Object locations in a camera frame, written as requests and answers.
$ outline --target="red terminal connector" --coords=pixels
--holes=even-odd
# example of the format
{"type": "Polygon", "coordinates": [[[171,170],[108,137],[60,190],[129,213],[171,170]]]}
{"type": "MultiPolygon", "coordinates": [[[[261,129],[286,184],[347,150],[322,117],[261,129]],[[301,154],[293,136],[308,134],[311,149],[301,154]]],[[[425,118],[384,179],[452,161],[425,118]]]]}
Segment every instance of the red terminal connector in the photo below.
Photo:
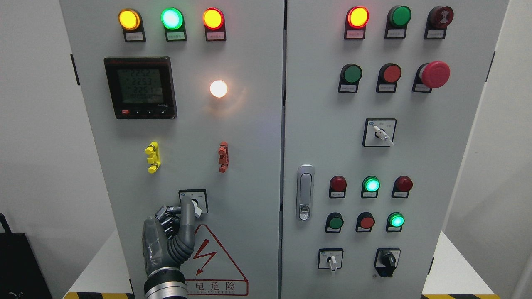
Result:
{"type": "Polygon", "coordinates": [[[218,148],[218,154],[220,155],[220,158],[218,158],[218,163],[220,164],[220,172],[224,173],[229,168],[229,149],[227,142],[222,141],[220,143],[220,147],[218,148]]]}

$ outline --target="digital power meter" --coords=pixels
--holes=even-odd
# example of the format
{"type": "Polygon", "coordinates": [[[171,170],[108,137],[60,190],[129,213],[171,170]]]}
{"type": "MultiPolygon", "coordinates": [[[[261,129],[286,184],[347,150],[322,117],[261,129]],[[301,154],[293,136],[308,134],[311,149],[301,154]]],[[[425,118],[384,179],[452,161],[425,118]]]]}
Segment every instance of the digital power meter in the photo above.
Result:
{"type": "Polygon", "coordinates": [[[117,119],[176,118],[169,57],[107,57],[104,64],[117,119]]]}

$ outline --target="red lightning bolt symbol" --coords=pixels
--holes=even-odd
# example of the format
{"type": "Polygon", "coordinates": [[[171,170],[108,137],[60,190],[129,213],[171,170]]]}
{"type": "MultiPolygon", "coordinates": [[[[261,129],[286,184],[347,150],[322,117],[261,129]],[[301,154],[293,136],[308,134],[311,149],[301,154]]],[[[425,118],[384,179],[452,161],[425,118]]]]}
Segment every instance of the red lightning bolt symbol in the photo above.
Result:
{"type": "Polygon", "coordinates": [[[205,253],[205,254],[200,255],[200,252],[205,249],[208,243],[209,243],[209,240],[205,239],[205,241],[203,241],[203,244],[199,247],[198,252],[196,252],[196,255],[194,255],[194,257],[192,258],[193,260],[195,260],[195,259],[202,258],[204,256],[209,256],[209,259],[203,264],[203,267],[201,267],[201,269],[198,269],[198,271],[196,271],[196,276],[198,276],[199,274],[201,274],[201,272],[203,272],[203,268],[205,268],[205,266],[211,261],[214,255],[218,253],[218,251],[215,251],[215,252],[205,253]]]}

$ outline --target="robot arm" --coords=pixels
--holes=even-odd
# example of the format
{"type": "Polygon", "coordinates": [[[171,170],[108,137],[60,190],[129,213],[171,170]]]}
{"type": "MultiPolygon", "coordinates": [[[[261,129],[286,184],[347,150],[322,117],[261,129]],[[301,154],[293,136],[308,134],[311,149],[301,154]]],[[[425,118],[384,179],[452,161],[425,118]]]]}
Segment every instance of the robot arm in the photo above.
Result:
{"type": "Polygon", "coordinates": [[[194,251],[194,215],[197,206],[190,198],[184,197],[180,209],[168,208],[161,208],[156,217],[163,219],[162,216],[166,214],[162,212],[163,209],[175,214],[180,212],[178,232],[173,238],[168,239],[169,232],[165,232],[158,218],[144,221],[142,245],[144,268],[148,275],[144,284],[147,299],[187,298],[185,276],[179,267],[194,251]]]}

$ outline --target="green indicator light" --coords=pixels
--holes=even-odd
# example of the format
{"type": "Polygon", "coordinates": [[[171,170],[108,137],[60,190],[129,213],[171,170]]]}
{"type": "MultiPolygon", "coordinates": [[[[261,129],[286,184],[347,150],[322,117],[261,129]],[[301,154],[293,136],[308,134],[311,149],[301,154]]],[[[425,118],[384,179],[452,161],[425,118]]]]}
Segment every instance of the green indicator light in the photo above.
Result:
{"type": "Polygon", "coordinates": [[[402,27],[410,22],[412,18],[412,11],[408,6],[399,6],[395,9],[392,9],[393,13],[390,16],[390,22],[392,25],[397,27],[402,27]]]}
{"type": "Polygon", "coordinates": [[[348,67],[344,72],[344,78],[349,83],[355,83],[362,77],[362,70],[358,65],[348,67]]]}
{"type": "Polygon", "coordinates": [[[368,192],[376,192],[380,188],[380,182],[377,177],[367,177],[364,180],[364,189],[368,192]]]}
{"type": "Polygon", "coordinates": [[[400,227],[404,224],[404,217],[403,217],[403,214],[401,213],[392,213],[389,217],[388,217],[388,222],[390,222],[390,224],[393,226],[393,227],[400,227]]]}
{"type": "Polygon", "coordinates": [[[176,30],[183,25],[183,15],[177,9],[170,7],[161,13],[161,21],[166,28],[176,30]]]}
{"type": "Polygon", "coordinates": [[[330,221],[329,221],[329,226],[332,228],[332,229],[339,229],[340,227],[342,227],[344,225],[344,221],[341,219],[341,218],[332,218],[330,221]]]}

